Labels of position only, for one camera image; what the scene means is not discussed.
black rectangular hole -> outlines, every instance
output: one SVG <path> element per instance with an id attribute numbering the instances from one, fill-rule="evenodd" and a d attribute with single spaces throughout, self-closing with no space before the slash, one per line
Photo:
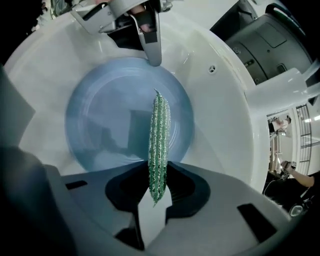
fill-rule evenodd
<path id="1" fill-rule="evenodd" d="M 71 182 L 71 183 L 67 183 L 65 184 L 66 188 L 68 190 L 73 190 L 73 189 L 77 189 L 80 188 L 82 186 L 88 185 L 87 182 L 85 182 L 84 180 L 79 180 L 79 181 L 75 181 L 75 182 Z"/>
<path id="2" fill-rule="evenodd" d="M 274 235 L 276 228 L 251 203 L 237 207 L 256 239 L 262 243 Z"/>

round blue plate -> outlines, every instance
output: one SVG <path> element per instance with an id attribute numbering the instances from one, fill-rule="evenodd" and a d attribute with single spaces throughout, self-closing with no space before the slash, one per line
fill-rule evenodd
<path id="1" fill-rule="evenodd" d="M 141 58 L 108 61 L 88 73 L 66 110 L 69 148 L 87 171 L 148 159 L 152 105 L 157 89 L 171 112 L 170 161 L 179 162 L 194 134 L 190 100 L 179 81 Z"/>

green bumpy gourd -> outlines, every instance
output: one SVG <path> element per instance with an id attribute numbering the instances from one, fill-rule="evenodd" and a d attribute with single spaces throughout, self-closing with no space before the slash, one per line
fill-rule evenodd
<path id="1" fill-rule="evenodd" d="M 167 164 L 171 116 L 168 101 L 157 91 L 153 101 L 149 136 L 149 190 L 154 205 L 163 197 L 167 186 Z"/>

white basin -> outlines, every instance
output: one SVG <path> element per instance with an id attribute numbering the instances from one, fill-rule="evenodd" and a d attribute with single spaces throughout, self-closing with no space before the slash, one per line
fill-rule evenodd
<path id="1" fill-rule="evenodd" d="M 255 86 L 250 74 L 209 30 L 172 11 L 160 14 L 160 25 L 162 66 L 182 84 L 194 114 L 194 138 L 182 163 L 231 175 L 261 192 L 269 132 L 266 117 L 249 112 L 244 90 Z M 67 104 L 88 72 L 121 57 L 145 54 L 120 49 L 105 34 L 89 35 L 69 13 L 27 38 L 5 65 L 35 110 L 19 146 L 56 166 L 61 175 L 85 172 L 66 140 Z"/>

white pipe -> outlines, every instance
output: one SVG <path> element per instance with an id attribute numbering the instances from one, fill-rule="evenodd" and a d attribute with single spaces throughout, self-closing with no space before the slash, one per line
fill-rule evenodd
<path id="1" fill-rule="evenodd" d="M 308 87 L 305 92 L 308 94 L 308 99 L 320 95 L 320 82 Z"/>
<path id="2" fill-rule="evenodd" d="M 307 81 L 314 73 L 320 69 L 320 61 L 316 59 L 312 65 L 303 73 L 304 81 Z"/>

